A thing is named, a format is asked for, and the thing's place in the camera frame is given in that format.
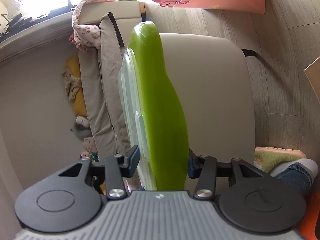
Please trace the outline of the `green plastic box lid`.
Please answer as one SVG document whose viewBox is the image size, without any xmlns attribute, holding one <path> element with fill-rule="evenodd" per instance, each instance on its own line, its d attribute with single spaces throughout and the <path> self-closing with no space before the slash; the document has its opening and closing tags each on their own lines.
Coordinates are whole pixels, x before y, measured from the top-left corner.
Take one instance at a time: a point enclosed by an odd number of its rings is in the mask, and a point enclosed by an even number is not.
<svg viewBox="0 0 320 240">
<path fill-rule="evenodd" d="M 187 123 L 153 22 L 134 27 L 118 84 L 129 141 L 140 150 L 137 172 L 142 187 L 183 190 L 189 159 Z"/>
</svg>

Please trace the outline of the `grey plush toy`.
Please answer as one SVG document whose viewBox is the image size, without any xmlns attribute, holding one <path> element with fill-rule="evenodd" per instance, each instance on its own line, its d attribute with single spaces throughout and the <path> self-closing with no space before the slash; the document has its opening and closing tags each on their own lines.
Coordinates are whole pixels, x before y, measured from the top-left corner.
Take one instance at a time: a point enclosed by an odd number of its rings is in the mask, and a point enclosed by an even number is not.
<svg viewBox="0 0 320 240">
<path fill-rule="evenodd" d="M 85 116 L 78 115 L 75 119 L 73 127 L 71 128 L 71 132 L 73 132 L 75 136 L 80 140 L 91 137 L 92 132 L 89 120 Z"/>
</svg>

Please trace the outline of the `green fuzzy slipper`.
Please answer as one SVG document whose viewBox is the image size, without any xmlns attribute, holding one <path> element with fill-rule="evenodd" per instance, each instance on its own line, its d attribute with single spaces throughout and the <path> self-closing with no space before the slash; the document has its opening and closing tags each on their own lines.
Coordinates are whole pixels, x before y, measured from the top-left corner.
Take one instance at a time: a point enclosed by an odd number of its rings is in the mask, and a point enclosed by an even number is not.
<svg viewBox="0 0 320 240">
<path fill-rule="evenodd" d="M 275 148 L 275 147 L 256 147 L 254 152 L 254 166 L 269 173 L 276 166 L 306 158 L 300 150 Z"/>
</svg>

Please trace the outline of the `beige covered sofa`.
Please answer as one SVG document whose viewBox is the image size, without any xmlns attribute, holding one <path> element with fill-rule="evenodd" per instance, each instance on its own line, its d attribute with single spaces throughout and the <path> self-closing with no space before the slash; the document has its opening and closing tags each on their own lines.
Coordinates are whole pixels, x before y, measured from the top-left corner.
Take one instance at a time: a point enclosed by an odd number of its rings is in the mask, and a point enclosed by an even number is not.
<svg viewBox="0 0 320 240">
<path fill-rule="evenodd" d="M 86 4 L 80 24 L 100 29 L 101 47 L 78 49 L 82 91 L 94 149 L 100 161 L 130 148 L 121 106 L 118 74 L 133 28 L 142 21 L 138 1 L 108 1 Z"/>
</svg>

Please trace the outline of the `pink floral cloth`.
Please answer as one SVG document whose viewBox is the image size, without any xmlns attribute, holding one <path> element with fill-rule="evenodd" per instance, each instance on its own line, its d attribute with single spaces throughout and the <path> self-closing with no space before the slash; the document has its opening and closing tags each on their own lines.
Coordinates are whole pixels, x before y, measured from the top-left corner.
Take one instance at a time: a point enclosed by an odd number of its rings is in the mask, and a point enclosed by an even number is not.
<svg viewBox="0 0 320 240">
<path fill-rule="evenodd" d="M 108 1 L 114 0 L 82 0 L 75 7 L 72 15 L 72 27 L 74 33 L 69 37 L 69 43 L 74 44 L 75 47 L 82 52 L 86 52 L 87 48 L 89 47 L 100 49 L 101 37 L 99 27 L 90 24 L 80 24 L 79 16 L 84 5 Z"/>
</svg>

